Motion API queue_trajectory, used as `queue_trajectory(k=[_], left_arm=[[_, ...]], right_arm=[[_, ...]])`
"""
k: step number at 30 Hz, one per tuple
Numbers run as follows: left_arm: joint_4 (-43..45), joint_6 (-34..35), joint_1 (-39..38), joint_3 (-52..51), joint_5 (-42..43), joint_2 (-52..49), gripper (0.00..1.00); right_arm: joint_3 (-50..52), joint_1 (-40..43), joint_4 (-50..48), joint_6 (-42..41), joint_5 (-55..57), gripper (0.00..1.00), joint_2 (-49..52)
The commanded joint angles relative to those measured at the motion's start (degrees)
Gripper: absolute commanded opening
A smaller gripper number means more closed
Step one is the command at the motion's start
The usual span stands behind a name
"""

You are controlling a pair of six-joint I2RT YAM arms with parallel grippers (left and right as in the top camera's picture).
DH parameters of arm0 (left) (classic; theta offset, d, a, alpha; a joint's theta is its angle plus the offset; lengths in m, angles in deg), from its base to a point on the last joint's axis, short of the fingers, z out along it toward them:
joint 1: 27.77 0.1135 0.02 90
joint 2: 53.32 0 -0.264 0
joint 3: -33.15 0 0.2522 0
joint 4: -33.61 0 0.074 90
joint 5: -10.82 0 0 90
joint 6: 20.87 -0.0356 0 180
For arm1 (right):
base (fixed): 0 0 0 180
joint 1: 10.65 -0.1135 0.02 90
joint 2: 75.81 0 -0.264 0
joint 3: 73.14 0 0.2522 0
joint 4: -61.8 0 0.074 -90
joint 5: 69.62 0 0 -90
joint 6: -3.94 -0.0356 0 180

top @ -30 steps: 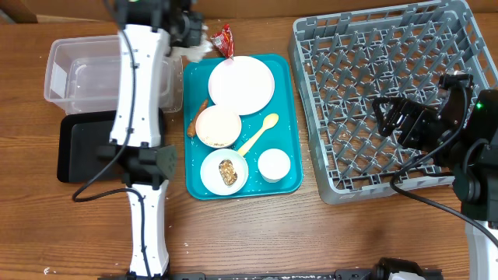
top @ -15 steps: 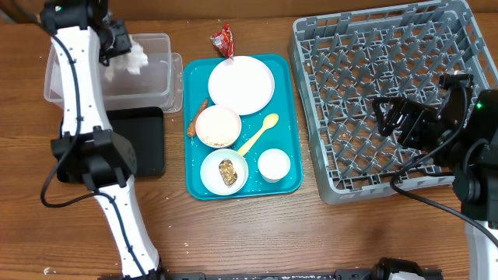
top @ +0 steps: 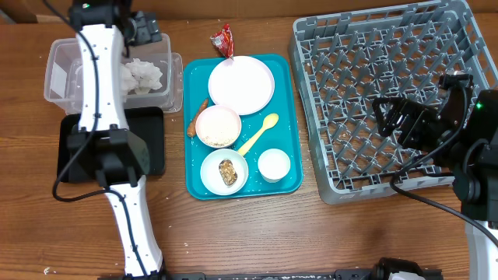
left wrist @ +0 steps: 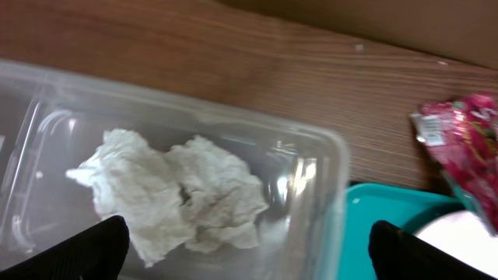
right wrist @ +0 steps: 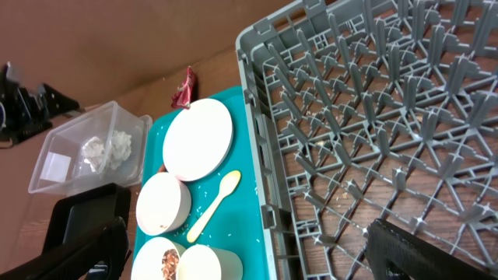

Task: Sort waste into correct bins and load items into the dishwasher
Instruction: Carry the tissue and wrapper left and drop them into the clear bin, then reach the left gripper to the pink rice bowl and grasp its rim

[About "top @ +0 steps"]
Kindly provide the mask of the white napkin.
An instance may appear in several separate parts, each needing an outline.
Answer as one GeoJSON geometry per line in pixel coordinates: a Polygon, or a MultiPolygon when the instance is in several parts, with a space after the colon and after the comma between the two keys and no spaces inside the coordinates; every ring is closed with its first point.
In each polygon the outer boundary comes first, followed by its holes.
{"type": "Polygon", "coordinates": [[[144,95],[160,89],[163,73],[153,63],[134,58],[132,62],[121,64],[121,94],[144,95]]]}

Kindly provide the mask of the red snack wrapper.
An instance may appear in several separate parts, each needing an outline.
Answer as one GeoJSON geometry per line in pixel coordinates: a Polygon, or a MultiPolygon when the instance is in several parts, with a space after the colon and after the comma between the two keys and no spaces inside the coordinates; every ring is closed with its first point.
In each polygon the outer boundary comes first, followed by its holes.
{"type": "Polygon", "coordinates": [[[225,58],[233,59],[233,34],[228,23],[219,32],[214,33],[210,40],[225,58]]]}

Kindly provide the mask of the orange carrot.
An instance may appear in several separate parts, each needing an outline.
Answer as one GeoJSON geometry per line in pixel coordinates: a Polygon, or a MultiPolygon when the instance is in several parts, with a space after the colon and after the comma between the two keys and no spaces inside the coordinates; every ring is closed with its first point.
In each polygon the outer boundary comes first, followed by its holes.
{"type": "Polygon", "coordinates": [[[207,108],[207,106],[209,105],[209,99],[206,98],[201,106],[198,108],[198,111],[196,112],[195,116],[192,118],[190,124],[188,125],[188,128],[187,128],[187,131],[186,131],[186,134],[188,137],[190,138],[194,138],[196,136],[196,122],[198,120],[198,117],[199,115],[207,108]]]}

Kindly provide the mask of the pink bowl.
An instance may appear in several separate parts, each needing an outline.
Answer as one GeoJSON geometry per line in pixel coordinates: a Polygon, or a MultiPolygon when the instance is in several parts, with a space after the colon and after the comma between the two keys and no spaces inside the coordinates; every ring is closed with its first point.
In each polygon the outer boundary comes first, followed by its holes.
{"type": "Polygon", "coordinates": [[[240,136],[242,121],[232,109],[214,105],[203,110],[196,121],[195,131],[200,141],[214,149],[232,145],[240,136]]]}

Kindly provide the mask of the white cup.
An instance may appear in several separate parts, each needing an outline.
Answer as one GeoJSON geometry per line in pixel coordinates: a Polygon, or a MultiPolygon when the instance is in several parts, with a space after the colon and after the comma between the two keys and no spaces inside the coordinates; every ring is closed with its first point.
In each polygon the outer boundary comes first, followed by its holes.
{"type": "Polygon", "coordinates": [[[269,183],[276,183],[290,171],[289,156],[281,149],[267,149],[258,158],[258,171],[269,183]]]}

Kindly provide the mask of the small white plate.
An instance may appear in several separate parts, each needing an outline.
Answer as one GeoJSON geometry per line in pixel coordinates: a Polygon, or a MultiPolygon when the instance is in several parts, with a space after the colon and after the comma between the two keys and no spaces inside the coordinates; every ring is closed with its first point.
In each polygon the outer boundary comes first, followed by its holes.
{"type": "Polygon", "coordinates": [[[201,164],[200,176],[204,186],[213,194],[228,196],[237,193],[246,184],[249,175],[246,159],[232,149],[217,149],[209,153],[201,164]],[[232,163],[236,180],[230,186],[223,181],[219,165],[223,160],[232,163]]]}

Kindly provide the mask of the brown food chunk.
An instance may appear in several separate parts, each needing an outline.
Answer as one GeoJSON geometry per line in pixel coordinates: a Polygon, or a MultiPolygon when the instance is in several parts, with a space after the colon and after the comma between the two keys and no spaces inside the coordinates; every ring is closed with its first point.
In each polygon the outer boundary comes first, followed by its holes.
{"type": "Polygon", "coordinates": [[[223,183],[227,187],[231,187],[238,179],[238,174],[233,167],[233,163],[229,159],[224,159],[219,164],[219,173],[222,177],[223,183]]]}

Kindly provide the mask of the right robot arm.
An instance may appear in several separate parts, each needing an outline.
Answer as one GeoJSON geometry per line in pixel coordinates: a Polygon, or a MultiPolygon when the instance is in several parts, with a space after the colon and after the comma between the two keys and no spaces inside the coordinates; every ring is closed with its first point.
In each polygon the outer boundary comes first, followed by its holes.
{"type": "Polygon", "coordinates": [[[472,279],[497,277],[497,92],[483,90],[472,99],[473,86],[454,80],[443,82],[447,101],[439,110],[401,97],[379,97],[373,112],[380,135],[399,130],[403,148],[423,156],[400,169],[406,173],[432,160],[450,170],[453,190],[461,202],[456,211],[397,186],[391,188],[408,198],[448,212],[466,223],[472,279]]]}

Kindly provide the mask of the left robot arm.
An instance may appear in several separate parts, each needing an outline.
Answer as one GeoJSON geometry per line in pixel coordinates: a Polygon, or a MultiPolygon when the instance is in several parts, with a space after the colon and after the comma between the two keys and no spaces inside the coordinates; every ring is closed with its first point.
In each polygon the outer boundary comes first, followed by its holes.
{"type": "Polygon", "coordinates": [[[71,158],[109,200],[124,248],[124,278],[163,279],[163,255],[146,202],[149,149],[131,132],[121,94],[121,58],[130,46],[162,39],[155,16],[133,12],[130,1],[75,1],[66,23],[79,43],[83,103],[78,128],[68,136],[71,158]]]}

